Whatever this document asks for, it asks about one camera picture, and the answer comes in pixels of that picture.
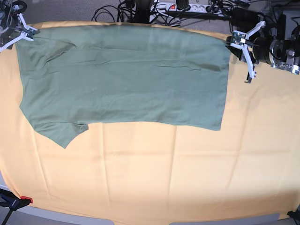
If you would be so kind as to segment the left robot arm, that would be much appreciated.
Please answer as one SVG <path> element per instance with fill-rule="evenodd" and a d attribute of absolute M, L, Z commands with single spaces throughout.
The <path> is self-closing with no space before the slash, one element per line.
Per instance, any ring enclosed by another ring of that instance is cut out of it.
<path fill-rule="evenodd" d="M 300 26 L 297 25 L 288 40 L 258 37 L 254 40 L 253 55 L 256 61 L 272 68 L 300 74 Z"/>

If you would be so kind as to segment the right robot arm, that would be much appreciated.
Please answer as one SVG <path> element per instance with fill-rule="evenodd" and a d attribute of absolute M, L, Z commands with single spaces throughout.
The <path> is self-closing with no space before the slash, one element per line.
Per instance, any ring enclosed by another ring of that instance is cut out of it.
<path fill-rule="evenodd" d="M 24 28 L 20 14 L 27 9 L 23 0 L 0 1 L 0 47 L 12 41 Z"/>

